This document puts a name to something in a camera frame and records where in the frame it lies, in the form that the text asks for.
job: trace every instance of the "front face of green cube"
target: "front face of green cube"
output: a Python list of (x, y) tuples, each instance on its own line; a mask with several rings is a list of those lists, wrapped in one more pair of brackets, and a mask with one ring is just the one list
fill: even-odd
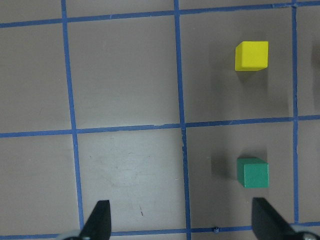
[(237, 178), (245, 188), (268, 188), (269, 165), (259, 158), (238, 159)]

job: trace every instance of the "block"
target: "block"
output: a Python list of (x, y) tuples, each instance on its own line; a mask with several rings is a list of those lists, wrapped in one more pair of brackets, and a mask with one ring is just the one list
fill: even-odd
[(269, 164), (260, 158), (238, 158), (237, 179), (245, 188), (269, 187)]
[(268, 67), (267, 41), (243, 41), (235, 48), (236, 71), (259, 71)]

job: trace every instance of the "vertical blue line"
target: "vertical blue line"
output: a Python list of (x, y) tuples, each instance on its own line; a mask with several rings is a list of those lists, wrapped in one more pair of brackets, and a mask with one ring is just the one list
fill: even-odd
[(179, 116), (180, 116), (182, 144), (183, 144), (182, 153), (183, 153), (186, 239), (191, 240), (187, 129), (186, 129), (186, 122), (185, 122), (184, 89), (183, 89), (183, 77), (182, 77), (179, 0), (174, 0), (174, 29), (175, 29), (175, 49), (176, 49), (176, 71), (177, 71), (177, 81), (178, 81), (177, 84), (178, 84)]
[(292, 7), (292, 98), (293, 98), (293, 197), (294, 223), (299, 223), (299, 172), (298, 172), (298, 75), (297, 75), (297, 8)]
[(83, 203), (82, 203), (76, 114), (75, 114), (74, 94), (73, 94), (73, 88), (72, 88), (72, 78), (71, 78), (71, 68), (70, 68), (66, 0), (61, 0), (61, 11), (62, 11), (62, 30), (63, 30), (66, 82), (67, 82), (67, 88), (68, 88), (71, 131), (72, 131), (72, 140), (73, 140), (73, 155), (74, 155), (76, 194), (77, 194), (78, 214), (79, 214), (79, 226), (80, 226), (80, 229), (82, 229), (82, 227), (84, 226), (84, 211), (83, 211)]

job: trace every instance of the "top face of yellow cube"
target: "top face of yellow cube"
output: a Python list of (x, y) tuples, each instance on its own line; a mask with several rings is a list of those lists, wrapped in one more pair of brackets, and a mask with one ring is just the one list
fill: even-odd
[(236, 71), (259, 71), (268, 67), (267, 41), (243, 41), (235, 49)]

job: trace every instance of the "black object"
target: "black object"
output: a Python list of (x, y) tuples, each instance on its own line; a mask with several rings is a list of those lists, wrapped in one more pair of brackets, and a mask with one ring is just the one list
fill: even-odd
[(111, 212), (109, 200), (98, 201), (79, 236), (64, 240), (109, 240), (111, 235)]
[(320, 240), (314, 233), (296, 232), (262, 197), (252, 200), (251, 223), (258, 240)]

